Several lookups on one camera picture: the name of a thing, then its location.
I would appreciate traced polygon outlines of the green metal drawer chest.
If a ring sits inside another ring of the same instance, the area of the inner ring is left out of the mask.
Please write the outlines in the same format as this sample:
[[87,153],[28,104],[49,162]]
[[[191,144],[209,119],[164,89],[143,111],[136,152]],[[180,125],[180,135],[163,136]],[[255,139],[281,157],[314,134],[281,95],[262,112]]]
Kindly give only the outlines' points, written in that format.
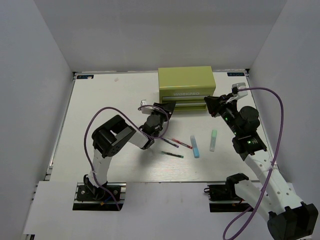
[[[169,96],[213,96],[216,81],[211,66],[161,67],[158,69],[159,102]],[[176,101],[176,111],[203,111],[205,101]]]

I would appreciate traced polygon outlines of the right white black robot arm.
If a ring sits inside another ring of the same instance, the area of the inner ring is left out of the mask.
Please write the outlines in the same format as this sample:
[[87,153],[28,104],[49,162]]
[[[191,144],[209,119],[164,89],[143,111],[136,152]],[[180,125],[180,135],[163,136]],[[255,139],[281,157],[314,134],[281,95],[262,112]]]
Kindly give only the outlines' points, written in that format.
[[267,146],[257,133],[259,112],[252,106],[237,108],[231,94],[206,96],[204,101],[212,117],[221,116],[234,133],[232,144],[245,164],[254,172],[262,188],[258,189],[243,173],[226,179],[226,195],[241,198],[267,223],[275,240],[298,240],[313,234],[319,212],[314,204],[306,204],[272,165]]

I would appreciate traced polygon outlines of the blue highlighter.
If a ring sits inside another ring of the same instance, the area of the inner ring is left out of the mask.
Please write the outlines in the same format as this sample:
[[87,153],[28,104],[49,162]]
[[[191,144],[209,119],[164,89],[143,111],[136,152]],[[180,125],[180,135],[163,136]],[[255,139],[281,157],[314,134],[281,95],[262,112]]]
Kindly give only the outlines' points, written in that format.
[[200,157],[199,148],[197,145],[197,141],[194,135],[190,136],[190,142],[192,146],[193,156],[198,159]]

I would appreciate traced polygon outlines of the chest drawer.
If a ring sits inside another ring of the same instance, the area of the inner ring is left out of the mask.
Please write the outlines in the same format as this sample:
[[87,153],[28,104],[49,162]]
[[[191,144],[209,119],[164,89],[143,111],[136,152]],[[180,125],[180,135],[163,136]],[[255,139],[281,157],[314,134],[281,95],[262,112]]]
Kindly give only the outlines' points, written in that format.
[[161,101],[169,102],[169,101],[175,101],[175,102],[183,102],[183,101],[189,101],[189,102],[203,102],[205,95],[181,95],[181,96],[163,96],[161,98]]

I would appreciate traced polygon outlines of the green cap highlighter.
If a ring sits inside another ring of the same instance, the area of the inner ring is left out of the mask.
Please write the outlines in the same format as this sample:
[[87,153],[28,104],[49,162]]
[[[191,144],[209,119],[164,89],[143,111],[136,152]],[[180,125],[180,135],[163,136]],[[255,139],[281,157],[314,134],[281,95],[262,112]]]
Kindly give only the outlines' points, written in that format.
[[211,132],[211,138],[210,138],[210,146],[209,146],[209,150],[211,152],[215,151],[215,147],[216,147],[216,140],[217,140],[217,130],[213,129]]

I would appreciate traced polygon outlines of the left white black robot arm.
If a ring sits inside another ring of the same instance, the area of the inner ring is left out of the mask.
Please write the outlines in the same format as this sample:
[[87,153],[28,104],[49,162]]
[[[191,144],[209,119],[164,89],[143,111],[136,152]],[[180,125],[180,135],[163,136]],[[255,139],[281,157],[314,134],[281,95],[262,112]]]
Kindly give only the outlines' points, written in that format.
[[[86,190],[93,199],[101,200],[106,195],[111,196],[113,194],[112,190],[107,189],[107,173],[113,156],[127,143],[131,143],[142,150],[150,148],[156,139],[165,135],[175,107],[175,101],[149,105],[146,104],[145,100],[142,100],[138,110],[148,117],[141,126],[135,125],[132,120],[115,107],[104,107],[93,116],[83,140],[84,152],[91,167],[89,174],[84,176],[83,181]],[[89,129],[95,118],[104,110],[114,110],[118,114],[93,131],[91,138],[94,153],[93,160],[91,160],[87,149]]]

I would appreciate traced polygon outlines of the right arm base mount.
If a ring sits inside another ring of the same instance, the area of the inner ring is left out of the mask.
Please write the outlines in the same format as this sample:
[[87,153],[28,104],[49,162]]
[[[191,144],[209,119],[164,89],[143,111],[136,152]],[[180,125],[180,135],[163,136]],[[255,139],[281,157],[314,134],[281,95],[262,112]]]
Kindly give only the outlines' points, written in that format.
[[203,192],[208,195],[211,213],[241,213],[251,208],[242,198],[233,196],[226,184],[210,184]]

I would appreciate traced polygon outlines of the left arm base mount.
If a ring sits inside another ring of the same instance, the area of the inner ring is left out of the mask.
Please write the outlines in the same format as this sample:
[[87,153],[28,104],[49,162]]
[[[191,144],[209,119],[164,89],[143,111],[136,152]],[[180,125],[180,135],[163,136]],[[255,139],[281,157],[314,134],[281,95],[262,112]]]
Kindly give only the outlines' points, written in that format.
[[[106,188],[114,195],[119,209],[121,210],[126,197],[126,184],[108,183]],[[72,210],[117,212],[118,207],[116,202],[113,200],[112,196],[104,190],[95,197],[85,184],[80,182],[76,187]]]

